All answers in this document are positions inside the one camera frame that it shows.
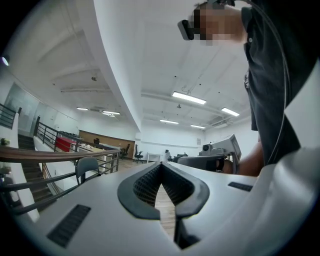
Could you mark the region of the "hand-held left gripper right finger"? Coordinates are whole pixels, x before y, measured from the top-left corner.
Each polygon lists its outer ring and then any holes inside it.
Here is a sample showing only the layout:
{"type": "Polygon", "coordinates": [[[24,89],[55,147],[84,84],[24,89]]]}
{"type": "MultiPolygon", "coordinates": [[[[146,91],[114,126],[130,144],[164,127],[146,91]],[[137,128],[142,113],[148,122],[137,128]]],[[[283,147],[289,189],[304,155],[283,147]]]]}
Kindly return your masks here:
{"type": "Polygon", "coordinates": [[[257,178],[162,163],[162,184],[175,205],[174,241],[163,256],[231,256],[240,241],[231,220],[257,178]]]}

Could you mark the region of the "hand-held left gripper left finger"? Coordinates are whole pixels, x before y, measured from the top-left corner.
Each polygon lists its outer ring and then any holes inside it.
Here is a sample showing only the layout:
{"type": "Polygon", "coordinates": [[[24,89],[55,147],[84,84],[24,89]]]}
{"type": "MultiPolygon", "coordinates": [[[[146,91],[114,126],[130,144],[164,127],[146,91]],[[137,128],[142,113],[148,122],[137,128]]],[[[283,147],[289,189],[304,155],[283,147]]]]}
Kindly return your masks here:
{"type": "Polygon", "coordinates": [[[177,256],[181,249],[170,239],[159,220],[134,217],[119,202],[120,183],[155,164],[102,175],[86,181],[48,207],[33,222],[27,215],[15,217],[27,239],[50,256],[177,256]],[[90,210],[66,247],[48,234],[76,206],[90,210]]]}

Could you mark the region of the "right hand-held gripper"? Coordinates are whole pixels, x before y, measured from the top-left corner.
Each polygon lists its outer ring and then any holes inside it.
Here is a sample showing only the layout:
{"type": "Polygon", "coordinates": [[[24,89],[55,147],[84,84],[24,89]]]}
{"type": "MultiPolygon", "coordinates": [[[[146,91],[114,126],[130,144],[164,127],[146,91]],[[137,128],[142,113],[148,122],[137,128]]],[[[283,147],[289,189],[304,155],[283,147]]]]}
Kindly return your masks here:
{"type": "Polygon", "coordinates": [[[225,158],[232,162],[233,174],[239,171],[239,163],[242,152],[235,134],[229,135],[221,141],[204,144],[201,156],[182,156],[177,160],[178,164],[210,171],[221,172],[225,165],[225,158]]]}

